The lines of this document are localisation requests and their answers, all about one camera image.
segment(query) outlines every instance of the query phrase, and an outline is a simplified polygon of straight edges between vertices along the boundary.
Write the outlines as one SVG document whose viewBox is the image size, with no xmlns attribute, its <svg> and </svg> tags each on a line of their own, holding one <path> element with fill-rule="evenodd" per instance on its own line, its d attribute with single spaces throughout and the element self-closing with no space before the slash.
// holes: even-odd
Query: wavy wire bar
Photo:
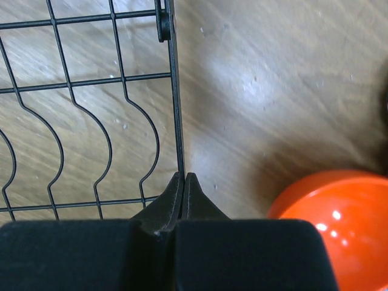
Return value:
<svg viewBox="0 0 388 291">
<path fill-rule="evenodd" d="M 176 57 L 176 36 L 175 31 L 173 31 L 172 35 L 166 34 L 162 30 L 163 27 L 169 27 L 170 25 L 173 25 L 173 5 L 171 5 L 170 0 L 165 0 L 165 9 L 161 8 L 160 0 L 155 0 L 155 9 L 154 10 L 144 10 L 144 11 L 134 11 L 134 12 L 120 12 L 116 13 L 113 1 L 107 0 L 109 2 L 110 7 L 110 14 L 101 14 L 101 15 L 91 15 L 91 16 L 77 16 L 77 17 L 70 17 L 70 18 L 55 18 L 55 14 L 53 11 L 53 7 L 50 0 L 46 0 L 47 9 L 50 15 L 50 19 L 46 20 L 38 20 L 38 21 L 25 21 L 25 22 L 14 22 L 14 23 L 0 23 L 0 30 L 13 30 L 18 28 L 31 28 L 31 27 L 42 27 L 42 26 L 52 26 L 54 31 L 54 36 L 56 39 L 56 43 L 58 46 L 58 52 L 61 59 L 62 68 L 64 71 L 65 76 L 65 82 L 60 83 L 52 83 L 52 84 L 42 84 L 42 85 L 30 85 L 30 86 L 21 86 L 19 87 L 16 83 L 16 79 L 13 73 L 13 70 L 11 68 L 10 61 L 7 56 L 6 49 L 3 45 L 2 39 L 0 37 L 0 51 L 2 54 L 2 57 L 5 62 L 6 69 L 9 74 L 9 78 L 12 83 L 12 88 L 3 88 L 0 89 L 0 94 L 5 93 L 15 93 L 17 100 L 19 102 L 19 105 L 23 110 L 25 110 L 28 114 L 31 114 L 35 118 L 37 118 L 40 122 L 42 122 L 51 132 L 53 135 L 59 149 L 59 155 L 60 155 L 60 163 L 59 168 L 56 173 L 56 175 L 52 178 L 52 180 L 47 185 L 47 194 L 50 199 L 50 204 L 47 205 L 37 205 L 37 206 L 15 206 L 12 207 L 8 195 L 7 195 L 7 188 L 11 183 L 13 182 L 15 175 L 16 175 L 16 169 L 17 169 L 17 156 L 15 155 L 15 151 L 13 149 L 12 143 L 8 139 L 8 137 L 5 135 L 5 133 L 0 129 L 0 135 L 3 138 L 4 142 L 6 143 L 10 155 L 12 157 L 12 172 L 9 176 L 8 181 L 2 186 L 2 196 L 5 201 L 6 207 L 0 208 L 1 212 L 8 212 L 11 220 L 16 220 L 14 212 L 18 211 L 26 211 L 26 210 L 42 210 L 42 209 L 52 209 L 55 219 L 60 219 L 58 214 L 58 209 L 63 208 L 73 208 L 73 207 L 86 207 L 86 206 L 97 206 L 99 217 L 103 219 L 104 215 L 102 212 L 102 207 L 104 205 L 115 205 L 115 204 L 129 204 L 129 203 L 141 203 L 143 208 L 146 207 L 146 202 L 153 201 L 157 198 L 157 196 L 153 197 L 145 197 L 144 196 L 144 190 L 143 190 L 143 182 L 152 174 L 154 171 L 158 159 L 159 159 L 159 153 L 160 153 L 160 142 L 159 142 L 159 136 L 158 131 L 156 128 L 156 125 L 152 121 L 151 117 L 148 115 L 148 113 L 139 106 L 135 101 L 131 100 L 128 95 L 127 91 L 127 82 L 130 81 L 142 81 L 142 80 L 151 80 L 151 79 L 161 79 L 161 78 L 171 78 L 172 82 L 172 103 L 173 103 L 173 112 L 174 112 L 174 126 L 175 126 L 175 141 L 176 141 L 176 155 L 177 155 L 177 167 L 178 171 L 182 174 L 184 174 L 184 155 L 183 155 L 183 141 L 182 141 L 182 125 L 181 125 L 181 108 L 180 108 L 180 99 L 179 99 L 179 79 L 178 79 L 178 63 L 177 63 L 177 57 Z M 155 16 L 156 18 L 156 28 L 158 31 L 159 36 L 159 42 L 168 41 L 169 45 L 169 63 L 170 63 L 170 72 L 162 72 L 162 73 L 149 73 L 144 75 L 133 75 L 133 76 L 125 76 L 124 74 L 124 65 L 122 60 L 122 53 L 121 53 L 121 46 L 119 41 L 119 34 L 118 34 L 118 27 L 116 24 L 117 19 L 125 19 L 125 18 L 141 18 L 146 16 Z M 115 78 L 103 78 L 103 79 L 86 79 L 83 81 L 71 81 L 70 80 L 70 74 L 69 70 L 67 69 L 67 63 L 65 60 L 65 55 L 61 43 L 61 38 L 59 35 L 58 25 L 66 25 L 66 24 L 76 24 L 76 23 L 82 23 L 82 22 L 93 22 L 93 21 L 112 21 L 113 26 L 113 33 L 115 38 L 115 45 L 117 50 L 117 57 L 118 57 L 118 66 L 119 66 L 119 72 L 120 77 Z M 98 184 L 105 178 L 107 175 L 109 168 L 112 163 L 112 156 L 113 156 L 113 150 L 112 150 L 112 143 L 109 137 L 109 134 L 107 130 L 105 129 L 102 122 L 89 110 L 87 110 L 85 107 L 79 105 L 76 100 L 76 96 L 74 94 L 73 88 L 74 87 L 81 87 L 81 86 L 88 86 L 88 85 L 100 85 L 100 84 L 113 84 L 113 83 L 121 83 L 124 93 L 124 99 L 126 103 L 137 109 L 148 121 L 150 124 L 156 141 L 156 153 L 155 158 L 153 160 L 152 166 L 149 169 L 149 171 L 141 178 L 139 181 L 139 192 L 140 192 L 140 198 L 134 198 L 134 199 L 111 199 L 111 200 L 101 200 L 98 193 Z M 55 203 L 53 193 L 52 193 L 52 185 L 58 180 L 58 178 L 61 176 L 61 173 L 64 168 L 65 163 L 65 157 L 64 157 L 64 149 L 62 147 L 61 140 L 54 130 L 54 128 L 49 124 L 49 122 L 46 121 L 39 113 L 32 110 L 31 108 L 27 107 L 22 99 L 21 92 L 32 92 L 32 91 L 38 91 L 38 90 L 50 90 L 50 89 L 63 89 L 67 88 L 70 94 L 70 99 L 73 104 L 78 110 L 84 112 L 89 118 L 94 120 L 96 124 L 99 126 L 101 131 L 103 132 L 107 148 L 109 151 L 109 158 L 106 165 L 105 170 L 103 173 L 101 173 L 101 176 L 94 182 L 93 184 L 93 192 L 95 194 L 95 201 L 90 202 L 77 202 L 77 203 Z"/>
</svg>

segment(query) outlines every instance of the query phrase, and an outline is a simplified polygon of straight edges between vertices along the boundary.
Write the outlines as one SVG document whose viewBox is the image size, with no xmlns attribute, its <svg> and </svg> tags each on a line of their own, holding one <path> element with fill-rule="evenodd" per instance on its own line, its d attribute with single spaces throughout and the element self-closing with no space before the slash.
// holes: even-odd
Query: black plastic clip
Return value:
<svg viewBox="0 0 388 291">
<path fill-rule="evenodd" d="M 167 3 L 165 3 L 166 9 L 162 9 L 161 0 L 155 0 L 155 12 L 156 12 L 156 28 L 158 29 L 159 42 L 171 40 L 170 27 L 174 29 L 173 15 L 170 17 L 169 12 L 166 11 Z"/>
</svg>

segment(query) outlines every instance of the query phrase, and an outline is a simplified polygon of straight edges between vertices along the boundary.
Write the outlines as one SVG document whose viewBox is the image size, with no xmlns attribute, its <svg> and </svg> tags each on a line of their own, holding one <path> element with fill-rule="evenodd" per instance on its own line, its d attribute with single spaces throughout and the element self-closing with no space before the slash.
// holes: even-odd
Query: wooden floor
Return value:
<svg viewBox="0 0 388 291">
<path fill-rule="evenodd" d="M 109 13 L 107 0 L 52 0 L 57 18 Z M 116 0 L 117 12 L 153 9 L 153 1 Z M 351 167 L 384 173 L 388 163 L 386 0 L 176 0 L 186 169 L 232 218 L 263 217 L 287 185 L 304 175 Z M 48 19 L 44 0 L 1 1 L 0 22 Z M 126 75 L 168 72 L 167 44 L 155 18 L 118 20 Z M 111 21 L 60 25 L 72 81 L 119 76 Z M 1 30 L 17 85 L 64 82 L 52 27 Z M 0 88 L 11 87 L 0 60 Z M 128 82 L 129 98 L 159 131 L 161 156 L 145 182 L 162 192 L 176 171 L 169 79 Z M 98 185 L 101 199 L 139 198 L 138 183 L 155 158 L 155 137 L 120 83 L 74 88 L 79 105 L 101 120 L 113 162 Z M 107 166 L 105 136 L 71 102 L 67 89 L 22 93 L 62 142 L 65 163 L 53 184 L 56 203 L 95 199 Z M 49 204 L 47 184 L 59 168 L 48 128 L 0 95 L 0 129 L 18 168 L 7 188 L 15 206 Z M 0 140 L 0 187 L 12 172 Z M 0 207 L 5 207 L 0 200 Z M 104 216 L 131 217 L 140 204 L 104 206 Z M 96 207 L 60 209 L 61 218 L 97 218 Z M 16 219 L 53 218 L 51 210 L 15 212 Z M 0 221 L 9 220 L 0 213 Z"/>
</svg>

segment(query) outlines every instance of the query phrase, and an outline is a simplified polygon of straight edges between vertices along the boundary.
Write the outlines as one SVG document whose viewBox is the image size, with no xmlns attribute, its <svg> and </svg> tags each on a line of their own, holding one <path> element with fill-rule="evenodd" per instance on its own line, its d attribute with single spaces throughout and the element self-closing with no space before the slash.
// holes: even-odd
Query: black metal wire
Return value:
<svg viewBox="0 0 388 291">
<path fill-rule="evenodd" d="M 52 26 L 55 34 L 55 39 L 58 46 L 58 51 L 61 57 L 62 66 L 64 69 L 65 79 L 66 82 L 56 83 L 56 84 L 41 84 L 41 85 L 30 85 L 30 86 L 24 86 L 24 87 L 18 87 L 10 62 L 8 60 L 4 45 L 2 43 L 2 39 L 0 37 L 0 50 L 2 53 L 2 56 L 4 58 L 4 62 L 6 65 L 6 68 L 8 70 L 8 73 L 10 75 L 10 79 L 12 82 L 12 88 L 4 88 L 0 89 L 0 94 L 3 93 L 15 93 L 16 97 L 18 99 L 19 105 L 22 107 L 23 110 L 29 112 L 29 114 L 33 115 L 34 117 L 38 118 L 52 133 L 54 136 L 58 148 L 59 148 L 59 154 L 60 154 L 60 165 L 58 172 L 56 176 L 51 180 L 51 182 L 47 186 L 47 192 L 50 198 L 50 204 L 47 205 L 37 205 L 37 206 L 18 206 L 18 207 L 12 207 L 10 204 L 9 198 L 7 196 L 7 187 L 13 182 L 15 175 L 16 175 L 16 169 L 17 169 L 17 163 L 16 163 L 16 155 L 13 150 L 12 144 L 10 143 L 8 137 L 4 134 L 2 130 L 0 130 L 0 135 L 2 136 L 3 140 L 7 144 L 11 157 L 12 157 L 12 173 L 9 177 L 7 183 L 3 186 L 1 192 L 5 201 L 6 207 L 0 208 L 0 212 L 8 212 L 11 216 L 12 220 L 15 220 L 14 212 L 17 211 L 27 211 L 27 210 L 41 210 L 41 209 L 52 209 L 53 213 L 55 215 L 56 219 L 59 219 L 58 211 L 57 209 L 63 209 L 63 208 L 71 208 L 71 207 L 88 207 L 88 206 L 97 206 L 99 217 L 103 218 L 102 214 L 102 208 L 101 206 L 104 205 L 115 205 L 115 204 L 128 204 L 128 203 L 141 203 L 143 207 L 146 206 L 146 202 L 153 201 L 157 198 L 157 196 L 148 197 L 146 198 L 144 196 L 144 190 L 143 190 L 143 182 L 152 174 L 154 171 L 158 159 L 159 159 L 159 153 L 160 153 L 160 142 L 159 142 L 159 136 L 158 131 L 156 129 L 155 124 L 153 123 L 151 117 L 147 114 L 147 112 L 140 107 L 137 103 L 132 101 L 129 98 L 128 91 L 127 91 L 127 82 L 130 81 L 140 81 L 140 80 L 149 80 L 149 79 L 160 79 L 160 78 L 171 78 L 172 79 L 172 93 L 173 93 L 173 107 L 174 107 L 174 122 L 175 122 L 175 134 L 176 134 L 176 151 L 177 151 L 177 157 L 178 157 L 178 170 L 184 175 L 184 157 L 183 157 L 183 141 L 182 141 L 182 125 L 181 125 L 181 109 L 180 109 L 180 101 L 179 101 L 179 79 L 178 79 L 178 63 L 177 63 L 177 52 L 176 52 L 176 37 L 175 37 L 175 31 L 173 30 L 172 26 L 172 14 L 173 14 L 173 5 L 170 5 L 172 0 L 165 0 L 165 9 L 161 8 L 160 0 L 155 1 L 155 10 L 143 10 L 143 11 L 135 11 L 135 12 L 122 12 L 122 13 L 116 13 L 113 7 L 113 1 L 108 0 L 109 6 L 110 6 L 110 14 L 102 14 L 102 15 L 90 15 L 90 16 L 77 16 L 77 17 L 70 17 L 70 18 L 55 18 L 54 11 L 52 8 L 52 4 L 50 0 L 46 0 L 48 12 L 50 14 L 50 19 L 46 20 L 38 20 L 38 21 L 25 21 L 25 22 L 14 22 L 14 23 L 0 23 L 0 30 L 7 30 L 7 29 L 17 29 L 17 28 L 27 28 L 27 27 L 42 27 L 42 26 Z M 164 73 L 151 73 L 151 74 L 145 74 L 145 75 L 133 75 L 133 76 L 125 76 L 124 74 L 124 65 L 122 61 L 122 53 L 119 43 L 119 35 L 118 35 L 118 27 L 116 20 L 117 19 L 124 19 L 124 18 L 137 18 L 137 17 L 145 17 L 145 16 L 156 16 L 156 28 L 158 30 L 158 36 L 159 41 L 168 40 L 169 41 L 169 60 L 170 60 L 170 72 L 164 72 Z M 115 44 L 116 44 L 116 50 L 118 55 L 118 65 L 120 69 L 120 77 L 116 78 L 105 78 L 105 79 L 88 79 L 83 81 L 75 81 L 71 82 L 69 71 L 67 69 L 67 64 L 65 61 L 64 51 L 61 44 L 61 38 L 59 37 L 58 32 L 58 25 L 63 24 L 74 24 L 74 23 L 82 23 L 82 22 L 92 22 L 92 21 L 104 21 L 104 20 L 112 20 L 113 24 L 113 32 L 115 37 Z M 173 32 L 172 40 L 170 40 L 170 36 L 167 38 L 164 38 L 166 36 L 166 29 L 167 34 L 170 34 Z M 88 86 L 88 85 L 98 85 L 98 84 L 112 84 L 112 83 L 122 83 L 123 91 L 124 91 L 124 97 L 125 100 L 134 108 L 139 110 L 144 117 L 149 122 L 154 135 L 155 135 L 155 141 L 156 141 L 156 153 L 155 153 L 155 160 L 150 168 L 150 170 L 145 174 L 144 177 L 141 178 L 139 182 L 139 190 L 140 190 L 140 198 L 135 199 L 120 199 L 120 200 L 109 200 L 109 201 L 101 201 L 98 195 L 98 184 L 105 178 L 107 175 L 109 168 L 112 164 L 112 144 L 110 142 L 109 134 L 107 133 L 105 127 L 103 126 L 102 122 L 90 111 L 88 111 L 83 106 L 79 105 L 76 102 L 76 98 L 73 92 L 74 87 L 80 87 L 80 86 Z M 38 90 L 50 90 L 50 89 L 61 89 L 61 88 L 68 88 L 70 99 L 73 103 L 73 105 L 83 111 L 84 113 L 88 114 L 89 117 L 91 117 L 94 122 L 99 125 L 101 128 L 108 144 L 109 148 L 109 158 L 107 162 L 107 166 L 102 173 L 102 175 L 95 181 L 93 185 L 93 191 L 95 194 L 96 201 L 92 202 L 78 202 L 78 203 L 65 203 L 65 204 L 55 204 L 53 194 L 51 191 L 52 185 L 58 180 L 60 177 L 63 167 L 64 167 L 64 151 L 62 148 L 61 140 L 59 139 L 59 136 L 54 131 L 53 127 L 37 112 L 32 110 L 31 108 L 24 105 L 21 92 L 31 92 L 31 91 L 38 91 Z"/>
<path fill-rule="evenodd" d="M 10 204 L 10 201 L 8 199 L 6 190 L 7 190 L 8 186 L 12 183 L 12 181 L 15 178 L 15 175 L 16 175 L 16 156 L 15 156 L 15 151 L 13 150 L 13 147 L 11 145 L 10 140 L 8 139 L 8 137 L 5 135 L 5 133 L 1 129 L 0 129 L 0 135 L 3 138 L 3 140 L 5 141 L 5 143 L 7 144 L 8 149 L 10 150 L 11 157 L 12 157 L 12 172 L 11 172 L 11 176 L 8 179 L 7 183 L 1 189 L 1 193 L 2 193 L 2 197 L 4 198 L 5 204 L 7 206 L 7 208 L 5 210 L 8 211 L 8 213 L 10 214 L 12 221 L 15 221 L 15 216 L 13 214 L 13 211 L 12 211 L 12 208 L 11 208 L 11 204 Z"/>
<path fill-rule="evenodd" d="M 146 16 L 155 16 L 155 10 L 116 13 L 116 19 L 137 18 L 137 17 L 146 17 Z M 56 23 L 58 25 L 61 25 L 61 24 L 82 23 L 82 22 L 103 21 L 103 20 L 110 20 L 110 14 L 58 18 L 56 19 Z M 36 21 L 22 21 L 22 22 L 13 22 L 13 23 L 0 23 L 0 30 L 50 26 L 51 24 L 52 22 L 50 19 L 36 20 Z"/>
<path fill-rule="evenodd" d="M 170 78 L 170 77 L 171 77 L 171 73 L 168 72 L 168 73 L 154 73 L 154 74 L 145 74 L 145 75 L 126 76 L 124 78 L 126 82 L 130 82 L 130 81 L 142 81 L 142 80 L 162 79 L 162 78 Z M 120 83 L 120 82 L 121 82 L 121 77 L 115 77 L 115 78 L 106 78 L 106 79 L 75 81 L 75 82 L 70 82 L 70 85 L 72 87 L 81 87 L 81 86 L 112 84 L 112 83 Z M 60 89 L 60 88 L 67 88 L 67 83 L 19 87 L 19 92 L 41 91 L 41 90 L 51 90 L 51 89 Z M 4 93 L 13 93 L 13 88 L 0 89 L 0 94 L 4 94 Z"/>
<path fill-rule="evenodd" d="M 59 55 L 60 55 L 60 57 L 61 57 L 61 62 L 62 62 L 63 70 L 64 70 L 64 73 L 65 73 L 66 84 L 67 84 L 67 87 L 69 88 L 70 99 L 72 100 L 72 103 L 73 103 L 73 105 L 74 105 L 76 108 L 78 108 L 78 109 L 80 109 L 81 111 L 83 111 L 83 112 L 85 112 L 86 114 L 88 114 L 88 115 L 89 115 L 89 116 L 90 116 L 90 117 L 98 124 L 98 126 L 101 128 L 102 132 L 104 133 L 105 138 L 106 138 L 107 143 L 108 143 L 109 157 L 108 157 L 107 166 L 106 166 L 106 168 L 105 168 L 105 170 L 104 170 L 104 173 L 102 173 L 102 175 L 95 181 L 95 183 L 94 183 L 94 185 L 93 185 L 93 191 L 94 191 L 95 197 L 96 197 L 96 202 L 97 202 L 99 217 L 100 217 L 101 219 L 103 219 L 101 204 L 100 204 L 100 202 L 99 202 L 99 196 L 98 196 L 98 191 L 97 191 L 97 185 L 98 185 L 98 183 L 100 183 L 100 182 L 102 181 L 102 179 L 104 179 L 105 176 L 108 174 L 110 165 L 112 164 L 112 143 L 110 142 L 110 138 L 109 138 L 108 132 L 106 131 L 106 129 L 105 129 L 105 127 L 103 126 L 103 124 L 101 123 L 101 121 L 100 121 L 100 120 L 99 120 L 92 112 L 90 112 L 90 111 L 87 110 L 85 107 L 79 105 L 79 104 L 76 102 L 76 99 L 75 99 L 75 96 L 74 96 L 73 87 L 72 87 L 72 84 L 71 84 L 71 82 L 70 82 L 69 71 L 67 70 L 67 64 L 66 64 L 66 60 L 65 60 L 65 54 L 64 54 L 63 48 L 62 48 L 61 38 L 59 37 L 58 27 L 57 27 L 57 25 L 56 25 L 56 20 L 55 20 L 55 16 L 54 16 L 53 7 L 52 7 L 52 5 L 51 5 L 51 1 L 50 1 L 50 0 L 46 0 L 46 4 L 47 4 L 48 12 L 50 13 L 51 23 L 52 23 L 52 26 L 53 26 L 53 28 L 54 28 L 55 39 L 56 39 L 56 43 L 57 43 L 57 45 L 58 45 Z"/>
<path fill-rule="evenodd" d="M 115 42 L 116 42 L 116 49 L 117 49 L 117 57 L 119 61 L 119 68 L 120 68 L 120 75 L 121 75 L 121 82 L 122 82 L 122 88 L 124 89 L 124 97 L 125 100 L 134 106 L 137 110 L 139 110 L 144 117 L 148 120 L 148 122 L 151 125 L 151 128 L 153 130 L 153 133 L 155 135 L 155 141 L 156 141 L 156 153 L 155 153 L 155 160 L 151 166 L 151 169 L 148 171 L 148 173 L 145 174 L 143 178 L 141 178 L 139 182 L 139 189 L 140 189 L 140 195 L 141 195 L 141 201 L 143 204 L 143 208 L 146 207 L 146 199 L 144 197 L 144 191 L 143 191 L 143 182 L 152 174 L 154 171 L 156 164 L 158 163 L 159 160 L 159 152 L 160 152 L 160 141 L 159 141 L 159 135 L 158 131 L 156 129 L 156 126 L 154 125 L 151 117 L 147 114 L 147 112 L 141 108 L 137 103 L 133 102 L 132 100 L 129 99 L 128 97 L 128 91 L 127 91 L 127 83 L 125 81 L 125 74 L 124 74 L 124 65 L 122 63 L 122 56 L 121 56 L 121 49 L 120 49 L 120 41 L 119 41 L 119 34 L 118 34 L 118 29 L 117 29 L 117 23 L 116 23 L 116 14 L 115 14 L 115 8 L 113 7 L 113 1 L 109 0 L 109 7 L 110 7 L 110 17 L 112 19 L 112 24 L 113 24 L 113 33 L 115 35 Z"/>
<path fill-rule="evenodd" d="M 158 196 L 152 196 L 152 197 L 146 197 L 146 202 L 152 202 L 154 201 Z M 142 203 L 141 198 L 135 198 L 135 199 L 120 199 L 120 200 L 107 200 L 107 201 L 100 201 L 100 205 L 117 205 L 117 204 L 134 204 L 134 203 Z M 74 208 L 74 207 L 88 207 L 88 206 L 97 206 L 96 201 L 92 202 L 76 202 L 76 203 L 63 203 L 63 204 L 56 204 L 57 209 L 61 208 Z M 32 206 L 17 206 L 17 207 L 11 207 L 10 210 L 12 212 L 17 211 L 28 211 L 28 210 L 44 210 L 44 209 L 51 209 L 51 205 L 32 205 Z M 0 208 L 0 212 L 9 212 L 8 207 L 7 208 Z"/>
<path fill-rule="evenodd" d="M 12 83 L 12 86 L 13 86 L 13 91 L 15 92 L 16 94 L 16 97 L 18 99 L 18 102 L 19 102 L 19 105 L 20 107 L 22 107 L 23 110 L 27 111 L 29 114 L 35 116 L 36 118 L 38 118 L 45 126 L 47 126 L 47 128 L 51 131 L 51 133 L 53 134 L 54 138 L 55 138 L 55 141 L 56 143 L 58 144 L 58 148 L 59 148 L 59 154 L 61 156 L 61 162 L 59 164 L 59 169 L 58 169 L 58 172 L 57 174 L 55 175 L 55 177 L 51 180 L 51 182 L 49 182 L 49 184 L 47 185 L 47 193 L 48 193 L 48 197 L 50 198 L 50 202 L 51 202 L 51 205 L 52 205 L 52 209 L 54 211 L 54 215 L 55 215 L 55 219 L 59 219 L 59 216 L 58 216 L 58 212 L 56 211 L 56 206 L 55 206 L 55 203 L 54 203 L 54 197 L 53 197 L 53 193 L 51 191 L 51 187 L 52 185 L 56 182 L 56 180 L 58 180 L 59 176 L 61 176 L 61 173 L 63 171 L 63 165 L 64 165 L 64 153 L 63 153 L 63 147 L 62 147 L 62 143 L 61 143 L 61 140 L 59 139 L 59 136 L 58 134 L 55 132 L 55 130 L 53 129 L 53 127 L 41 116 L 39 115 L 38 113 L 36 113 L 34 110 L 32 110 L 31 108 L 27 107 L 24 105 L 23 103 L 23 99 L 22 99 L 22 96 L 20 94 L 20 91 L 18 89 L 18 86 L 16 84 L 16 79 L 15 79 L 15 76 L 13 75 L 13 72 L 12 72 L 12 69 L 11 69 L 11 65 L 10 65 L 10 61 L 8 60 L 8 56 L 7 56 L 7 53 L 5 51 L 5 48 L 4 48 L 4 45 L 2 43 L 2 39 L 0 37 L 0 50 L 1 50 L 1 54 L 2 54 L 2 57 L 4 59 L 4 62 L 5 62 L 5 66 L 8 70 L 8 74 L 10 76 L 10 79 L 11 79 L 11 83 Z"/>
</svg>

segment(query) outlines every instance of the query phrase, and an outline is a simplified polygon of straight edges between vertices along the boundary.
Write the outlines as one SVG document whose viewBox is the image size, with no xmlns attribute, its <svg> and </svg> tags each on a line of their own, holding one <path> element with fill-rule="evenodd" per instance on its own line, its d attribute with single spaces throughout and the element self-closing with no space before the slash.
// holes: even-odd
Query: glossy orange sphere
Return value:
<svg viewBox="0 0 388 291">
<path fill-rule="evenodd" d="M 311 222 L 323 237 L 341 290 L 388 287 L 388 179 L 333 170 L 292 184 L 269 218 Z"/>
</svg>

